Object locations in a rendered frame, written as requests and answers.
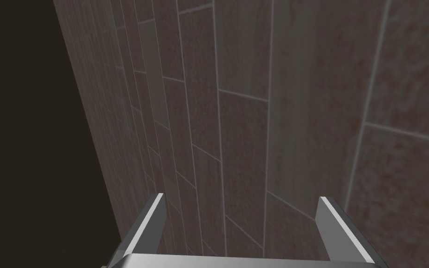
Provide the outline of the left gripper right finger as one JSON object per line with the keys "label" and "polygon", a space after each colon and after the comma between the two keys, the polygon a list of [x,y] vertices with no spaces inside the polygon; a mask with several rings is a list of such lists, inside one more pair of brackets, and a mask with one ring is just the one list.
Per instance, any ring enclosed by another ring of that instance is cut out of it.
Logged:
{"label": "left gripper right finger", "polygon": [[332,198],[319,197],[315,223],[331,261],[376,263],[365,236]]}

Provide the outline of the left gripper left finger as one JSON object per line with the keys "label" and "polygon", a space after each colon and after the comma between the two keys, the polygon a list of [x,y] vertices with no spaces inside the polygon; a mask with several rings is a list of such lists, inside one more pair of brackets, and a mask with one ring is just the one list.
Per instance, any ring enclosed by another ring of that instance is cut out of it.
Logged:
{"label": "left gripper left finger", "polygon": [[122,258],[127,254],[156,254],[166,219],[165,194],[151,195],[118,246],[115,257]]}

